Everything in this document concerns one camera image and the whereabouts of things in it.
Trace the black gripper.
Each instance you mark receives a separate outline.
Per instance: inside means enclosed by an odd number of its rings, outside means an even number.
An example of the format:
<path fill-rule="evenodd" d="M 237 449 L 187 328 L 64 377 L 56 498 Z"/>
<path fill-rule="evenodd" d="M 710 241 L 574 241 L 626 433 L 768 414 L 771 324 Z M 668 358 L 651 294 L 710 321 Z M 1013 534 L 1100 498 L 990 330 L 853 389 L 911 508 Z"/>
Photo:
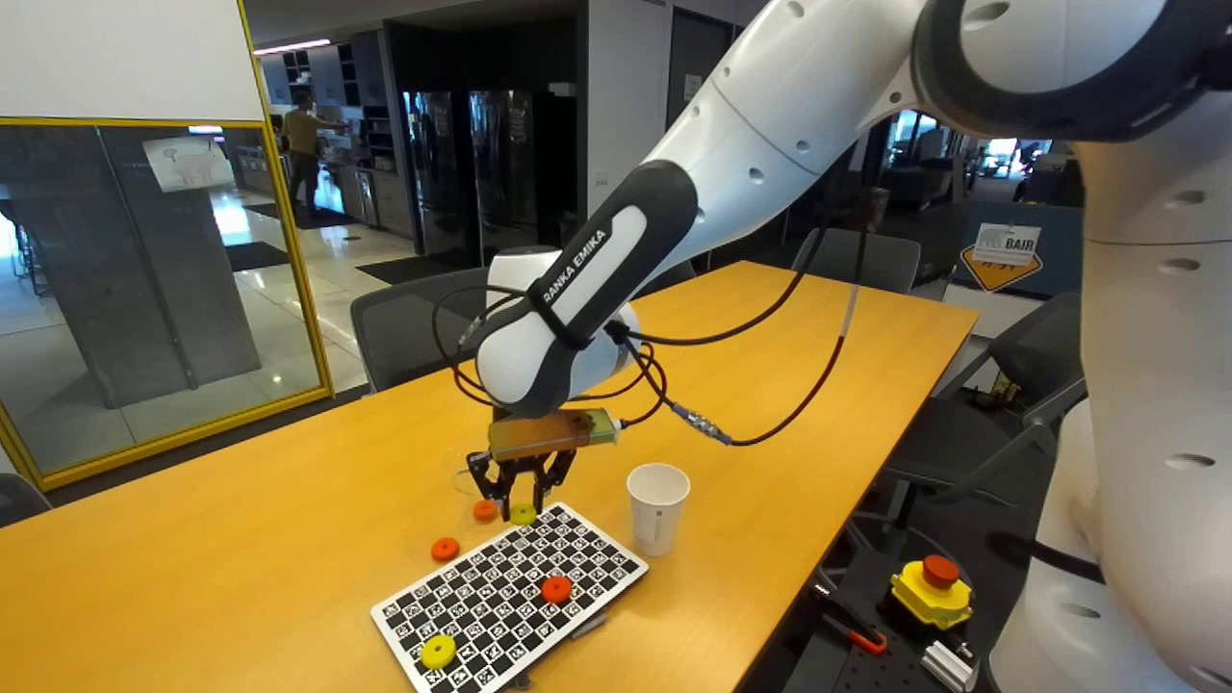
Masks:
<path fill-rule="evenodd" d="M 501 521 L 509 521 L 505 502 L 514 498 L 517 480 L 533 480 L 533 505 L 536 514 L 547 508 L 550 493 L 565 480 L 574 455 L 533 455 L 533 457 L 495 457 L 491 449 L 472 449 L 466 463 L 491 457 L 486 478 L 478 478 L 478 498 L 495 502 L 501 508 Z"/>

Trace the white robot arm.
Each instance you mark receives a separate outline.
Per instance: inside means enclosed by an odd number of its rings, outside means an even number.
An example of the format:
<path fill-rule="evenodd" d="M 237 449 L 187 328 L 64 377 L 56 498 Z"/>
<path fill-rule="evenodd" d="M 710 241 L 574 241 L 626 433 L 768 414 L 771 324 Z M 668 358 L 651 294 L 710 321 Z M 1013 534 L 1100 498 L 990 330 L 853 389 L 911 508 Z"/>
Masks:
<path fill-rule="evenodd" d="M 1084 372 L 1007 618 L 1002 693 L 1232 684 L 1232 0 L 768 0 L 655 151 L 478 330 L 514 410 L 592 383 L 663 269 L 798 202 L 904 109 L 1063 138 L 1084 173 Z"/>

